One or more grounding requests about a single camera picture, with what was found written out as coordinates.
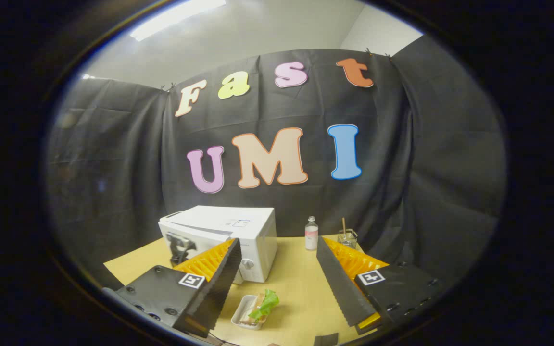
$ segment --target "clear glass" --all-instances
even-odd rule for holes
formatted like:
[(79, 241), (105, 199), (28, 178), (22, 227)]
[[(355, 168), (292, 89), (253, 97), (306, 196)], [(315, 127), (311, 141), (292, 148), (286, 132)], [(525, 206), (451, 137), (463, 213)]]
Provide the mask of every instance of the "clear glass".
[(356, 244), (358, 244), (358, 235), (351, 228), (345, 230), (345, 235), (343, 234), (343, 230), (340, 230), (339, 235), (337, 235), (337, 243), (356, 249)]

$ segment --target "white microwave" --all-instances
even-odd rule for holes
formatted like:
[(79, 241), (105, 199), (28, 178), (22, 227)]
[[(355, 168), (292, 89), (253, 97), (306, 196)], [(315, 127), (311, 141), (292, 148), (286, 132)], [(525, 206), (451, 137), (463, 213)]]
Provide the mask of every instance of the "white microwave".
[(274, 208), (195, 206), (162, 217), (159, 225), (174, 261), (239, 238), (242, 260), (235, 283), (263, 283), (268, 278), (277, 252)]

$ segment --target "screw hole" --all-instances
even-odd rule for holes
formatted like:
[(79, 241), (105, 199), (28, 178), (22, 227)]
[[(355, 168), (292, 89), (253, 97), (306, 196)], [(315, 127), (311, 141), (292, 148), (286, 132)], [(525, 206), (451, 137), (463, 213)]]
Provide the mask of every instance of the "screw hole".
[(394, 303), (394, 304), (390, 304), (389, 306), (386, 307), (386, 311), (392, 311), (394, 309), (398, 309), (399, 308), (399, 303)]

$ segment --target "microwave knob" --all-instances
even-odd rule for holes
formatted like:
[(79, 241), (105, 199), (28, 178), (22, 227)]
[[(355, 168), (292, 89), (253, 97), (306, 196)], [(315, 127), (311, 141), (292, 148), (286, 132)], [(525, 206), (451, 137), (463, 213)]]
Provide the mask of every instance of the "microwave knob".
[(253, 267), (253, 261), (250, 259), (243, 259), (240, 261), (240, 264), (242, 264), (245, 269), (251, 269), (251, 267)]

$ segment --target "bread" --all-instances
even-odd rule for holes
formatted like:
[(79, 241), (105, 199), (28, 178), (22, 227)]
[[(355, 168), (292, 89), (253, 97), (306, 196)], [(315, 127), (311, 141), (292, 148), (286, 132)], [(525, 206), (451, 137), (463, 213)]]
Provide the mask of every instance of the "bread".
[[(256, 309), (260, 308), (260, 305), (264, 301), (264, 293), (258, 294), (258, 296), (255, 298), (255, 301), (249, 306), (249, 308), (243, 313), (242, 317), (240, 318), (240, 322), (244, 324), (256, 324), (255, 318), (249, 317), (249, 314), (255, 311)], [(258, 323), (264, 323), (266, 320), (266, 316), (260, 317), (258, 319)]]

